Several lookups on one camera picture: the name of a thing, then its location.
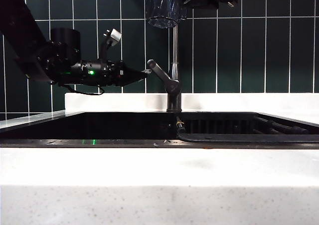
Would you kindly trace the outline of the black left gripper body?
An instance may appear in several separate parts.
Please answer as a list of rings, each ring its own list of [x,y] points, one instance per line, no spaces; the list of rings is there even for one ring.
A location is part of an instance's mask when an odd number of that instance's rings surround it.
[[[81,84],[89,86],[124,86],[125,64],[122,60],[106,63],[97,61],[81,61]]]

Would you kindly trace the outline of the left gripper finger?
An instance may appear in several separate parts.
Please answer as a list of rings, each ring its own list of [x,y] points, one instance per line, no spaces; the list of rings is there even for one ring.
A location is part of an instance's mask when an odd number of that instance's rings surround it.
[[[144,80],[151,74],[151,69],[137,71],[127,66],[123,66],[119,72],[119,86],[126,86],[128,84]]]

